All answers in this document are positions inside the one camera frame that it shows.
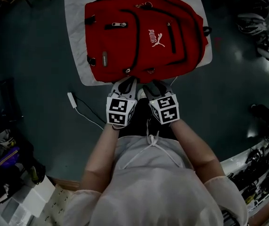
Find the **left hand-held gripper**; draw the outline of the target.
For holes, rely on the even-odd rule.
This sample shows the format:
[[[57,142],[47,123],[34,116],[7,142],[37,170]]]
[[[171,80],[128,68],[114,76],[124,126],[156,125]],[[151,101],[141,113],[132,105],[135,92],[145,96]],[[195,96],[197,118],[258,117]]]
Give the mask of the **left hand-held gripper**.
[[[127,79],[117,81],[106,101],[106,119],[115,127],[126,127],[134,114],[137,100],[135,99],[137,79],[130,77],[129,94]]]

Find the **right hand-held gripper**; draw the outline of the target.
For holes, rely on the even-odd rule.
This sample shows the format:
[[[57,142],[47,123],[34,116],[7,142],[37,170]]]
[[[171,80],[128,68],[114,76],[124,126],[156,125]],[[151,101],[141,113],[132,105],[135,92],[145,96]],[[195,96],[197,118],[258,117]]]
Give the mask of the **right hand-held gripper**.
[[[159,98],[156,98],[156,95],[147,85],[142,87],[146,97],[152,99],[149,101],[149,106],[153,116],[161,125],[178,121],[180,119],[179,104],[176,95],[172,92],[171,86],[160,80],[153,80],[153,84],[161,95]]]

